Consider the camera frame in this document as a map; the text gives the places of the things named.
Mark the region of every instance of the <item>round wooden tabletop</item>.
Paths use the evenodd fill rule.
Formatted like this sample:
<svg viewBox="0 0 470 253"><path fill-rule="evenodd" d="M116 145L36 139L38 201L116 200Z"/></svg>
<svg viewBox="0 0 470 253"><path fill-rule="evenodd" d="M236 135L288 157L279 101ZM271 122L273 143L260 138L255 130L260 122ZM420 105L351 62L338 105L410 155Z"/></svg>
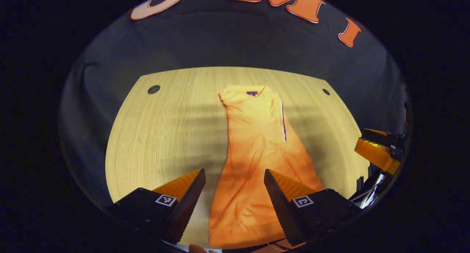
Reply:
<svg viewBox="0 0 470 253"><path fill-rule="evenodd" d="M367 179L369 161L354 152L361 132L326 81L271 69L178 69L140 77L116 116L106 151L113 202L138 187L154 189L204 168L206 185L180 243L212 248L210 205L228 146L227 112L218 93L228 84L267 84L279 94L324 188L349 198L357 179Z"/></svg>

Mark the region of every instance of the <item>orange shirt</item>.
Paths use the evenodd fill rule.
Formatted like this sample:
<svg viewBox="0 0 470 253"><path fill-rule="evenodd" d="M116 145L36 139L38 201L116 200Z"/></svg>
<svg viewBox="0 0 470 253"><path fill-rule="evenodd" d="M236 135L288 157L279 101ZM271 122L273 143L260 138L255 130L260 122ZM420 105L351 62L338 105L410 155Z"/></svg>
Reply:
<svg viewBox="0 0 470 253"><path fill-rule="evenodd" d="M284 238L265 169L321 191L312 160L268 86L228 85L219 95L227 108L228 152L210 209L209 242L240 248Z"/></svg>

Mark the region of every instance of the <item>dark backdrop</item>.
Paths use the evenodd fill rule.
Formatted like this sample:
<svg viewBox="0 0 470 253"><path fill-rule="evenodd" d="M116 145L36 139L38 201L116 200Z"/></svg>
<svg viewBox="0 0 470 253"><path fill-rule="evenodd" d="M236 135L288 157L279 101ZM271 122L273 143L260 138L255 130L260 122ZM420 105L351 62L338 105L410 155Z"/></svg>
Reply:
<svg viewBox="0 0 470 253"><path fill-rule="evenodd" d="M355 19L326 2L317 24L267 0L181 0L145 19L131 20L131 10L118 17L77 58L59 106L60 141L82 187L112 204L105 156L114 119L140 76L172 69L254 67L324 79L360 129L402 133L405 90L391 54L363 25L354 47L342 43L346 17Z"/></svg>
<svg viewBox="0 0 470 253"><path fill-rule="evenodd" d="M460 209L466 184L458 178L466 166L468 80L460 66L468 57L468 0L327 1L388 47L409 84L415 129L412 151L388 195L315 250L461 252L468 246L468 213ZM140 2L3 0L7 179L1 235L7 252L159 251L107 221L78 191L57 136L59 98L73 62L94 36Z"/></svg>

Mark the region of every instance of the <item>wood grain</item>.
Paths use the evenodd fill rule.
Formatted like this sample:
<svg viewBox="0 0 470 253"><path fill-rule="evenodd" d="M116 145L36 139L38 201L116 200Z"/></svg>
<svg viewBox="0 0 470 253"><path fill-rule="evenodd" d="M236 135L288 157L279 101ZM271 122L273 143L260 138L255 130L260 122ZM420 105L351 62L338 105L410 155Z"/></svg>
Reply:
<svg viewBox="0 0 470 253"><path fill-rule="evenodd" d="M161 89L148 94L156 84ZM205 168L207 183L180 243L211 248L210 204L228 146L227 112L218 92L228 84L267 84L279 93L325 188L349 198L356 180L367 179L369 162L354 152L359 128L326 81L270 69L178 69L140 77L116 116L106 151L114 202L138 187L154 189Z"/></svg>

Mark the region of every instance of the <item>purple trim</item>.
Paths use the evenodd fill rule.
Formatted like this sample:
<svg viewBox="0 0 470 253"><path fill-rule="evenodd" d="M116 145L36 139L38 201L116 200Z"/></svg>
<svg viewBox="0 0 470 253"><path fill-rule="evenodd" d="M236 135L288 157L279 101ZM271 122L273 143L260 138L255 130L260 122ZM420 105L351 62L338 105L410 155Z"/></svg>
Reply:
<svg viewBox="0 0 470 253"><path fill-rule="evenodd" d="M253 95L253 96L256 97L256 95L258 94L258 92L246 92L246 94Z"/></svg>
<svg viewBox="0 0 470 253"><path fill-rule="evenodd" d="M287 134L286 134L286 124L284 123L284 103L281 103L282 106L282 125L284 126L284 141L287 141Z"/></svg>

